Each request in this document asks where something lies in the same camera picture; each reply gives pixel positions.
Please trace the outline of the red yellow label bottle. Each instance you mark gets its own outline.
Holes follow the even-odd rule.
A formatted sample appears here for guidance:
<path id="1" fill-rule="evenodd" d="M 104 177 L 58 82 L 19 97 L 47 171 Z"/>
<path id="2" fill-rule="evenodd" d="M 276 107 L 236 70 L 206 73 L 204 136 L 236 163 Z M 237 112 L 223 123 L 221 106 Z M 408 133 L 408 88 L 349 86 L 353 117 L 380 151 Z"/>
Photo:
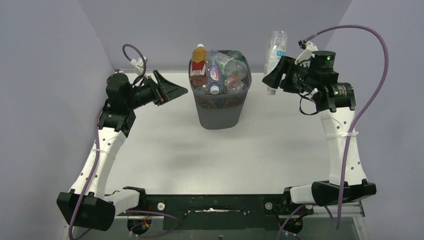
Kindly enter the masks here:
<path id="1" fill-rule="evenodd" d="M 206 77 L 206 56 L 205 46 L 199 43 L 192 52 L 189 67 L 189 80 L 194 87 L 202 87 L 208 82 Z"/>

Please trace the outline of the clear bottle white label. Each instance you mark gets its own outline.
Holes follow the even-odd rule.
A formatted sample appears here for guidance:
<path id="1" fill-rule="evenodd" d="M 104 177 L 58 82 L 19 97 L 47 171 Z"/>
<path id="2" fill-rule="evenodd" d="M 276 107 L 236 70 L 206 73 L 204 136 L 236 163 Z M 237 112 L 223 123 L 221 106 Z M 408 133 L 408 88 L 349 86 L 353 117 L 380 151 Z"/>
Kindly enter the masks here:
<path id="1" fill-rule="evenodd" d="M 277 66 L 281 57 L 286 55 L 288 34 L 285 31 L 273 31 L 268 36 L 267 53 L 264 63 L 264 77 Z"/>

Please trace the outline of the green tinted bottle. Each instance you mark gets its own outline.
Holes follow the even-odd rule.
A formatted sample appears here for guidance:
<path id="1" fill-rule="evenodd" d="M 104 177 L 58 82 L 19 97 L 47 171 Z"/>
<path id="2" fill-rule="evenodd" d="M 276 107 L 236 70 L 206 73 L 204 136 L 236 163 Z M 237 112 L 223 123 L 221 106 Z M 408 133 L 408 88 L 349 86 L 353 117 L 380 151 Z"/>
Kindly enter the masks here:
<path id="1" fill-rule="evenodd" d="M 230 50 L 227 55 L 235 60 L 238 60 L 240 62 L 243 61 L 244 55 L 239 50 Z"/>

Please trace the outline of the pink blue label bottle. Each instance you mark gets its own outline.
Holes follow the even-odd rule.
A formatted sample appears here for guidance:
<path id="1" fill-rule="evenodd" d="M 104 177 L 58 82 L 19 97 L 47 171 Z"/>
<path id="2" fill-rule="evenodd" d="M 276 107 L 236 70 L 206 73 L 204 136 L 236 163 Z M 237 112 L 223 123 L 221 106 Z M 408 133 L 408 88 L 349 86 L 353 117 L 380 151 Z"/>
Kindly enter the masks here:
<path id="1" fill-rule="evenodd" d="M 206 56 L 207 80 L 209 93 L 219 95 L 223 89 L 222 73 L 219 68 L 219 52 L 215 49 L 209 49 Z"/>

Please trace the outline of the grey ribbed waste bin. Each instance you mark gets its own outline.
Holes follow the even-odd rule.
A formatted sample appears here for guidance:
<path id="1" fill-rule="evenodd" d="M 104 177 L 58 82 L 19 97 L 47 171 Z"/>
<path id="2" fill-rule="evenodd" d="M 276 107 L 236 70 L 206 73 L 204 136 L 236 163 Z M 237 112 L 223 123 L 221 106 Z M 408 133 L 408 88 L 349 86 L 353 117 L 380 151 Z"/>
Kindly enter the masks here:
<path id="1" fill-rule="evenodd" d="M 227 55 L 230 50 L 218 50 L 219 53 Z M 240 118 L 249 88 L 252 83 L 252 75 L 247 59 L 243 56 L 243 61 L 247 65 L 247 75 L 241 79 L 247 88 L 239 93 L 225 94 L 223 92 L 224 80 L 228 77 L 222 74 L 222 91 L 218 95 L 210 94 L 207 84 L 203 86 L 193 86 L 190 82 L 189 61 L 188 77 L 191 90 L 193 92 L 195 106 L 197 109 L 200 125 L 207 130 L 221 130 L 234 127 Z"/>

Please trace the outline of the blue label clear bottle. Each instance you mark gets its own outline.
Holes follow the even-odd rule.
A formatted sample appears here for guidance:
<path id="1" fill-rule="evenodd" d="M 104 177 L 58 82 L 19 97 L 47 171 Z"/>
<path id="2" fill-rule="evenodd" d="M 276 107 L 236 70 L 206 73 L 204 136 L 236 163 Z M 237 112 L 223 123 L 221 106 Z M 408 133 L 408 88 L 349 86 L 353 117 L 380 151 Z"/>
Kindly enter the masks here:
<path id="1" fill-rule="evenodd" d="M 222 74 L 234 75 L 239 80 L 243 80 L 248 73 L 248 67 L 244 62 L 221 52 L 218 53 L 218 67 Z"/>

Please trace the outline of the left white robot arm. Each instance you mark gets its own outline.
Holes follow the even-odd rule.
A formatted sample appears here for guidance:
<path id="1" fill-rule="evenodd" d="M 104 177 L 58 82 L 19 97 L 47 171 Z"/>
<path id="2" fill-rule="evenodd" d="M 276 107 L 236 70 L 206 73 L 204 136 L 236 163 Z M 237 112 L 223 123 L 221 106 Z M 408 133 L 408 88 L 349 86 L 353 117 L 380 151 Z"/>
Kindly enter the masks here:
<path id="1" fill-rule="evenodd" d="M 125 73 L 107 78 L 107 99 L 95 120 L 92 149 L 76 181 L 56 200 L 70 231 L 74 227 L 107 231 L 117 215 L 146 201 L 143 188 L 126 186 L 106 194 L 106 184 L 136 120 L 135 110 L 150 103 L 161 106 L 188 93 L 157 70 L 152 73 L 141 85 L 133 85 Z"/>

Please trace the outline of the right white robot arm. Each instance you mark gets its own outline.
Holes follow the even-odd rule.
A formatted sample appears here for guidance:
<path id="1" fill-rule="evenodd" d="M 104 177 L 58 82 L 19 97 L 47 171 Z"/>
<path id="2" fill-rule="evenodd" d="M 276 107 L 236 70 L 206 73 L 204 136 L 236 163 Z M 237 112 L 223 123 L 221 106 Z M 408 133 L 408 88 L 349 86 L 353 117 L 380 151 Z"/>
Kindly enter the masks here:
<path id="1" fill-rule="evenodd" d="M 281 207 L 289 214 L 295 213 L 301 204 L 324 207 L 353 203 L 377 193 L 376 185 L 368 181 L 361 165 L 357 132 L 350 129 L 356 110 L 354 88 L 348 82 L 338 81 L 335 57 L 335 52 L 328 50 L 313 51 L 303 61 L 282 56 L 262 79 L 268 87 L 312 101 L 328 144 L 329 179 L 287 187 L 288 195 L 281 199 Z"/>

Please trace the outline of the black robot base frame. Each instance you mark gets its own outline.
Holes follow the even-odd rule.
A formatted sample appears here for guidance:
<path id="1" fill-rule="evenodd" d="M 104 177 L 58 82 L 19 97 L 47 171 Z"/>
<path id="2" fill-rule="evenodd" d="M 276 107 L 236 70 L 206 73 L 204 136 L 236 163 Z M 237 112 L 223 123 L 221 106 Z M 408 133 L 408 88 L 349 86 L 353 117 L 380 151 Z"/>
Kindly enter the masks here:
<path id="1" fill-rule="evenodd" d="M 312 207 L 294 204 L 280 194 L 148 194 L 141 206 L 124 216 L 142 219 L 137 210 L 159 212 L 180 220 L 179 230 L 278 230 L 291 215 L 311 216 Z"/>

